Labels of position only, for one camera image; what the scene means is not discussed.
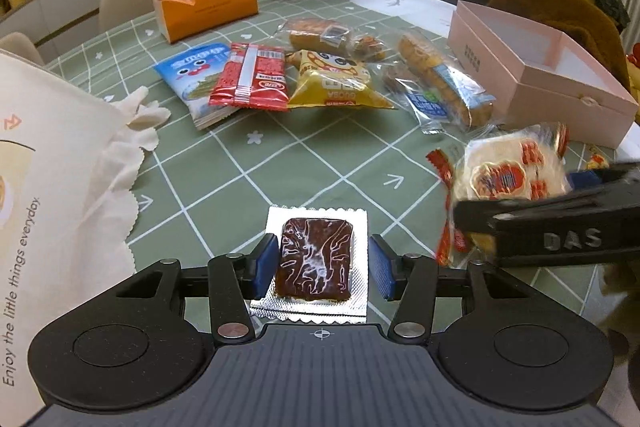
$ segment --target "orange tissue package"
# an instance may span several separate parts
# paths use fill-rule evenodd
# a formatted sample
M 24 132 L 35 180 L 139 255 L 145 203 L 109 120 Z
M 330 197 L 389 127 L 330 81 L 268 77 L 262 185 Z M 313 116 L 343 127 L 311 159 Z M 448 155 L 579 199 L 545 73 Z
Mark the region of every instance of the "orange tissue package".
M 154 0 L 160 30 L 173 43 L 258 13 L 258 0 Z

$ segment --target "table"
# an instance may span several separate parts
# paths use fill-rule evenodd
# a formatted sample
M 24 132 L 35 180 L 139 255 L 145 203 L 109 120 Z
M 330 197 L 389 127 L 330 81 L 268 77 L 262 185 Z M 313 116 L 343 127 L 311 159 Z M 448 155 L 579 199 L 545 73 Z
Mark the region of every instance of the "table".
M 429 29 L 446 34 L 451 11 L 436 0 L 260 0 L 257 16 L 173 46 L 150 14 L 85 42 L 48 67 L 108 102 L 147 86 L 149 100 L 172 112 L 133 188 L 140 217 L 128 244 L 138 270 L 165 257 L 189 267 L 215 255 L 249 253 L 272 204 L 364 208 L 369 233 L 381 233 L 400 254 L 431 255 L 444 225 L 446 191 L 425 155 L 440 147 L 460 157 L 465 136 L 454 128 L 447 136 L 428 137 L 402 110 L 302 108 L 244 110 L 199 132 L 153 66 L 205 42 L 259 42 L 287 18 L 312 16 L 374 34 L 420 25 L 450 53 L 446 39 Z M 589 155 L 583 144 L 570 144 L 566 167 L 584 166 Z M 593 266 L 511 272 L 577 313 L 584 310 L 595 274 Z M 370 281 L 367 320 L 388 325 L 395 309 Z M 458 317 L 459 299 L 437 299 L 435 331 Z M 206 299 L 188 299 L 186 318 L 208 331 Z

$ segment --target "yellow snack bag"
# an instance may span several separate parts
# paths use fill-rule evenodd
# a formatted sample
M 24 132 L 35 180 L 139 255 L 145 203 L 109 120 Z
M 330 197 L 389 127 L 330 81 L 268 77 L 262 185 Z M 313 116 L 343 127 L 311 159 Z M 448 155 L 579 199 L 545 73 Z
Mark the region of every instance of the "yellow snack bag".
M 394 109 L 370 87 L 371 76 L 362 62 L 303 50 L 300 76 L 288 107 L 363 105 Z

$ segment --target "open box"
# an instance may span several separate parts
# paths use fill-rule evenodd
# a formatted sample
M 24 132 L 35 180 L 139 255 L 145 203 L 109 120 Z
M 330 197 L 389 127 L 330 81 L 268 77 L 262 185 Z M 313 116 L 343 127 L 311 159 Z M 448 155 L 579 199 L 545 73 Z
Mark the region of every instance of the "open box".
M 571 139 L 615 149 L 634 122 L 633 97 L 559 30 L 460 1 L 449 46 L 508 127 L 561 121 Z

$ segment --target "tissue box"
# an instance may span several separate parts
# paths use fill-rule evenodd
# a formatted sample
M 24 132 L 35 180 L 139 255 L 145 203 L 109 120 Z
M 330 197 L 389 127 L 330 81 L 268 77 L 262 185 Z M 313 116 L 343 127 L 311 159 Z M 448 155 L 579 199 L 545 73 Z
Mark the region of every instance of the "tissue box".
M 559 30 L 460 1 L 449 46 L 508 127 L 560 121 L 571 139 L 616 149 L 634 122 L 638 103 Z
M 173 43 L 258 13 L 258 0 L 154 0 L 161 32 Z

